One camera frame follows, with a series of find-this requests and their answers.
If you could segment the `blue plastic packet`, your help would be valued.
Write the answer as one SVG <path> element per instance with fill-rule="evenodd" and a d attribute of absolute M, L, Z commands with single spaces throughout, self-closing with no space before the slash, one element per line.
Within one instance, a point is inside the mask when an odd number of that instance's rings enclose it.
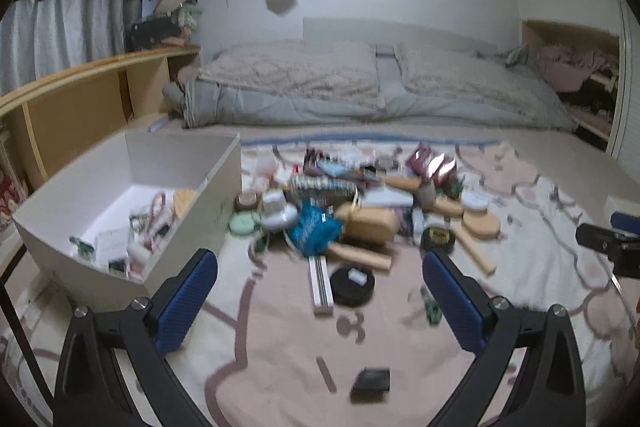
<path fill-rule="evenodd" d="M 343 225 L 323 210 L 305 200 L 299 209 L 297 221 L 288 228 L 288 239 L 305 258 L 316 257 L 340 238 Z"/>

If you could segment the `wooden oval insole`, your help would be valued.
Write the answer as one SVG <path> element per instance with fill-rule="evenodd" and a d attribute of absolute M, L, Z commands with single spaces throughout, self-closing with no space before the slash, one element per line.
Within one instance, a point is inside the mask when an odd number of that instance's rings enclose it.
<path fill-rule="evenodd" d="M 174 196 L 172 196 L 172 208 L 174 208 L 177 219 L 183 218 L 196 195 L 198 195 L 198 192 L 190 188 L 180 188 L 180 190 L 175 191 Z"/>

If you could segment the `grey quilted duvet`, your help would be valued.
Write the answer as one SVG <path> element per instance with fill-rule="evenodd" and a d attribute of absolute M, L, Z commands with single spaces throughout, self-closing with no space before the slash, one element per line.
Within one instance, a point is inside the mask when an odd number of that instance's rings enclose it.
<path fill-rule="evenodd" d="M 428 44 L 245 43 L 165 84 L 188 128 L 405 121 L 571 132 L 555 92 L 522 64 Z"/>

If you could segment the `long wooden stick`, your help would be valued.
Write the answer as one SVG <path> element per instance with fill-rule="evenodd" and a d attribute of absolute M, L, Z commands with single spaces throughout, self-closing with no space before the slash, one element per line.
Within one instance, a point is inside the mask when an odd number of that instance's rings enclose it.
<path fill-rule="evenodd" d="M 468 255 L 475 262 L 475 264 L 483 271 L 486 277 L 490 277 L 496 272 L 497 265 L 493 262 L 480 247 L 480 244 L 473 239 L 472 235 L 465 231 L 462 227 L 454 229 L 456 233 L 457 241 L 462 244 Z"/>

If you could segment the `grey curtain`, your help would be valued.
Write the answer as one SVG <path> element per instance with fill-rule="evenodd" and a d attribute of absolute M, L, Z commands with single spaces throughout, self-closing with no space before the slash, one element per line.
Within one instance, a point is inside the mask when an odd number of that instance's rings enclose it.
<path fill-rule="evenodd" d="M 142 0 L 16 0 L 1 19 L 1 93 L 127 51 Z"/>

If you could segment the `black round disc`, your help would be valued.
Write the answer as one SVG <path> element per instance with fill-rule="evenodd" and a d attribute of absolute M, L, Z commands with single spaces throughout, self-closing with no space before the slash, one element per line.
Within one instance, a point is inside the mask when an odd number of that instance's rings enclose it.
<path fill-rule="evenodd" d="M 349 308 L 359 308 L 373 296 L 375 277 L 363 265 L 344 263 L 330 275 L 330 285 L 334 303 Z"/>

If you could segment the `mint green round case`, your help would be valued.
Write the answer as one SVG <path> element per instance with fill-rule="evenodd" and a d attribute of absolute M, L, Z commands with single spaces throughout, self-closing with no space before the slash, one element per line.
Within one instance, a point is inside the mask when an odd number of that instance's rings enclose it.
<path fill-rule="evenodd" d="M 229 231 L 236 236 L 252 235 L 260 229 L 262 220 L 260 214 L 254 210 L 244 210 L 233 213 L 229 221 Z"/>

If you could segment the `white cap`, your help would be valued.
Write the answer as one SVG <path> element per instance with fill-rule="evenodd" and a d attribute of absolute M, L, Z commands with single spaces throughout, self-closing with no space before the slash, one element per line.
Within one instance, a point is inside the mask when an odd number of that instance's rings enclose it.
<path fill-rule="evenodd" d="M 196 5 L 198 0 L 158 0 L 154 5 L 154 15 L 170 15 L 185 4 Z"/>

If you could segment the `short wooden block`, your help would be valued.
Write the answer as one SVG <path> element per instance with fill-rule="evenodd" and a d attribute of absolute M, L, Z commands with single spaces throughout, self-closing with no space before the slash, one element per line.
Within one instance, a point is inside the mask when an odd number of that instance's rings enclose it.
<path fill-rule="evenodd" d="M 346 244 L 329 243 L 328 247 L 326 247 L 326 253 L 334 258 L 357 263 L 357 265 L 363 265 L 371 270 L 388 272 L 392 267 L 392 258 L 390 256 Z"/>

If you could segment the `small black square object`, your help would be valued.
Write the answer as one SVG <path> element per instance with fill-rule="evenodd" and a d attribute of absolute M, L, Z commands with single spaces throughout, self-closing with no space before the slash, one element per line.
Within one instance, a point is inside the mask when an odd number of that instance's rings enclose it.
<path fill-rule="evenodd" d="M 390 370 L 366 367 L 356 377 L 349 392 L 353 403 L 383 401 L 390 392 Z"/>

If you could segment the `wooden bedside shelf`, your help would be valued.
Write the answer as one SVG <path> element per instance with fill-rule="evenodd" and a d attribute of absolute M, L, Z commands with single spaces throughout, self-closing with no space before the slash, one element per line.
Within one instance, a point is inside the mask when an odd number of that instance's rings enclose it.
<path fill-rule="evenodd" d="M 162 89 L 200 48 L 165 46 L 56 72 L 1 98 L 17 174 L 35 190 L 96 143 L 167 117 Z"/>

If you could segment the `clear plastic case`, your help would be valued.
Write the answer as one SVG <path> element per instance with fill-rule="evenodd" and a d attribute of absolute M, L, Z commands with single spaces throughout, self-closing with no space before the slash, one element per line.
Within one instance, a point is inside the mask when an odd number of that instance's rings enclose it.
<path fill-rule="evenodd" d="M 96 263 L 108 265 L 110 262 L 126 258 L 129 239 L 128 228 L 100 232 L 96 236 Z"/>

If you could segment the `black round tin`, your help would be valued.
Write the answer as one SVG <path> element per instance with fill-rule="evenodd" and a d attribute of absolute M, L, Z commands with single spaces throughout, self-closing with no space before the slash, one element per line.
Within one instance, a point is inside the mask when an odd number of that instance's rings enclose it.
<path fill-rule="evenodd" d="M 439 251 L 440 253 L 450 255 L 454 251 L 456 240 L 456 234 L 454 234 L 454 231 L 450 228 L 430 225 L 422 233 L 420 249 L 424 254 L 430 251 Z"/>

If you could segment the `patterned cartoon blanket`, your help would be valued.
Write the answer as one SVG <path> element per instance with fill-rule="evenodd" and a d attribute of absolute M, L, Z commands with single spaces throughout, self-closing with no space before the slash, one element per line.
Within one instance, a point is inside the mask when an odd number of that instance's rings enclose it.
<path fill-rule="evenodd" d="M 291 178 L 307 147 L 348 160 L 381 156 L 404 138 L 360 140 L 348 135 L 242 142 L 242 188 L 276 156 L 280 182 Z M 530 309 L 564 306 L 574 327 L 586 385 L 586 414 L 596 425 L 612 411 L 637 364 L 636 297 L 612 281 L 613 267 L 575 241 L 588 221 L 585 202 L 615 185 L 574 172 L 563 183 L 551 170 L 573 154 L 559 150 L 535 165 L 506 143 L 438 142 L 458 164 L 465 190 L 490 198 L 500 235 L 482 248 L 497 265 L 490 277 L 462 247 L 452 259 L 490 295 Z M 424 426 L 472 361 L 447 323 L 427 323 L 420 296 L 418 246 L 394 239 L 388 272 L 375 275 L 372 300 L 332 315 L 314 314 L 306 261 L 288 246 L 250 253 L 250 240 L 229 227 L 218 279 L 186 334 L 168 357 L 171 369 L 209 426 Z M 75 301 L 41 270 L 18 303 L 26 334 L 47 381 L 54 381 Z M 390 392 L 380 402 L 349 399 L 366 367 L 390 370 Z"/>

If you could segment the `white shoe box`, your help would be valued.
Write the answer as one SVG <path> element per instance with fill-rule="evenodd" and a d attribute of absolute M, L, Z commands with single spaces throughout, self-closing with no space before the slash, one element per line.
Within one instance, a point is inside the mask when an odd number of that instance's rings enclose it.
<path fill-rule="evenodd" d="M 130 227 L 137 211 L 170 205 L 180 188 L 198 195 L 145 258 L 138 275 L 96 263 L 96 236 Z M 39 269 L 75 303 L 98 311 L 149 297 L 200 248 L 221 252 L 242 188 L 236 136 L 122 132 L 72 161 L 13 216 Z"/>

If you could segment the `black bag on shelf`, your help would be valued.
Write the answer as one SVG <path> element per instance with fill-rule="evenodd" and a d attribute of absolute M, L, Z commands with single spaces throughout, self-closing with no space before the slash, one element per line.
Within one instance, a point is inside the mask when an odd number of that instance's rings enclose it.
<path fill-rule="evenodd" d="M 144 51 L 160 46 L 183 46 L 189 39 L 186 30 L 170 16 L 137 20 L 126 30 L 129 51 Z"/>

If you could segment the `brown tape roll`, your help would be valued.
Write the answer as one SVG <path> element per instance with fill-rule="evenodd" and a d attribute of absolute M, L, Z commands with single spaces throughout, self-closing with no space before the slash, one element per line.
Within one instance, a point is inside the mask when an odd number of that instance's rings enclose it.
<path fill-rule="evenodd" d="M 241 192 L 234 200 L 234 209 L 237 212 L 254 211 L 259 206 L 259 194 L 254 190 Z"/>

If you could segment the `white round tape measure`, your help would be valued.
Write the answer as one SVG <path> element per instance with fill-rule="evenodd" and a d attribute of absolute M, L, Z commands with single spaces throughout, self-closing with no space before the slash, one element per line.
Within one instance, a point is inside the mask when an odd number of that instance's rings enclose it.
<path fill-rule="evenodd" d="M 490 198 L 482 192 L 465 190 L 460 196 L 460 204 L 465 211 L 486 212 Z"/>

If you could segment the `round wooden disc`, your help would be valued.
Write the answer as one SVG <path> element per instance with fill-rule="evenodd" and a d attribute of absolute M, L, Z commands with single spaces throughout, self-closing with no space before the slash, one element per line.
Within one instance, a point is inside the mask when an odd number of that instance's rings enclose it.
<path fill-rule="evenodd" d="M 491 241 L 500 235 L 501 222 L 492 212 L 465 210 L 462 216 L 462 227 L 473 237 L 482 241 Z"/>

